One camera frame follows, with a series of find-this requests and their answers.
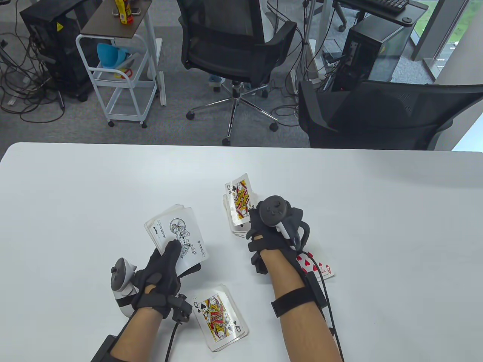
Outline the person's left hand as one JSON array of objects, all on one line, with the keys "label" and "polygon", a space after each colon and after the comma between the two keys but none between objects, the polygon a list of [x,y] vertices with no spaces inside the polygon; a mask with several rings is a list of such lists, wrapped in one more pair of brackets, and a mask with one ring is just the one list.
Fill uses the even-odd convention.
[{"label": "person's left hand", "polygon": [[167,243],[161,254],[157,249],[151,255],[145,269],[137,273],[138,293],[133,298],[133,310],[152,308],[166,319],[175,307],[174,298],[181,287],[181,278],[200,271],[201,265],[195,264],[187,271],[177,275],[176,264],[180,258],[182,245],[178,240]]}]

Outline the person's right hand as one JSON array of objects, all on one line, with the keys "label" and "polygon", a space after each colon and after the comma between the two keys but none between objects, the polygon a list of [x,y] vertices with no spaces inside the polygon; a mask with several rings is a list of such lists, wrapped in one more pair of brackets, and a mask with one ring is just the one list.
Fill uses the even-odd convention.
[{"label": "person's right hand", "polygon": [[253,252],[254,267],[264,266],[261,252],[279,250],[290,264],[297,264],[310,235],[309,224],[302,220],[303,211],[282,202],[280,206],[263,206],[249,211],[251,229],[246,234],[248,248]]}]

